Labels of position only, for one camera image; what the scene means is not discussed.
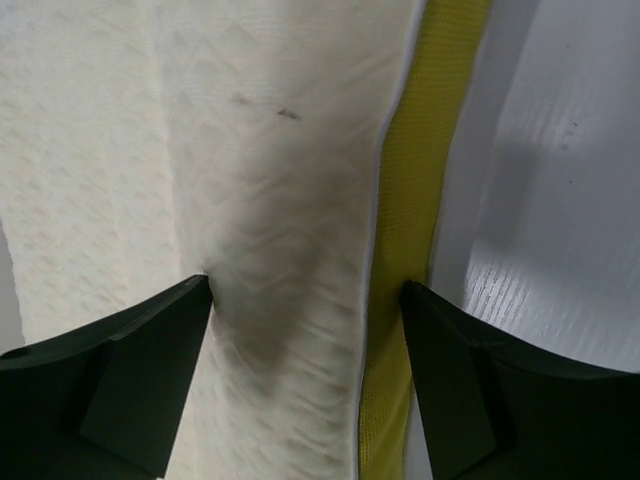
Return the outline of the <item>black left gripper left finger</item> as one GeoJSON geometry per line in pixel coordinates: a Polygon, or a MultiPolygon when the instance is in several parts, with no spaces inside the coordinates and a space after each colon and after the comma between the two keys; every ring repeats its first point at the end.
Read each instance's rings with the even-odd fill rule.
{"type": "Polygon", "coordinates": [[[166,475],[212,306],[193,275],[1,357],[4,479],[166,475]]]}

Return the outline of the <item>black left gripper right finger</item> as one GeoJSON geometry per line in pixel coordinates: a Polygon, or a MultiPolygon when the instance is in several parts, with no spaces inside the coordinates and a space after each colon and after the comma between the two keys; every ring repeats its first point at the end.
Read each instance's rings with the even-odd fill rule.
{"type": "Polygon", "coordinates": [[[404,335],[437,479],[635,479],[639,377],[572,360],[409,281],[404,335]]]}

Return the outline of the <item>cream pillow with yellow band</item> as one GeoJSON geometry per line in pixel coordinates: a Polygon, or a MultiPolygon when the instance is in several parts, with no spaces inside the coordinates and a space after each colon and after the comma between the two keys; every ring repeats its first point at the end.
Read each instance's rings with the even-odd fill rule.
{"type": "Polygon", "coordinates": [[[5,1],[1,224],[27,342],[195,273],[172,479],[400,479],[486,1],[5,1]]]}

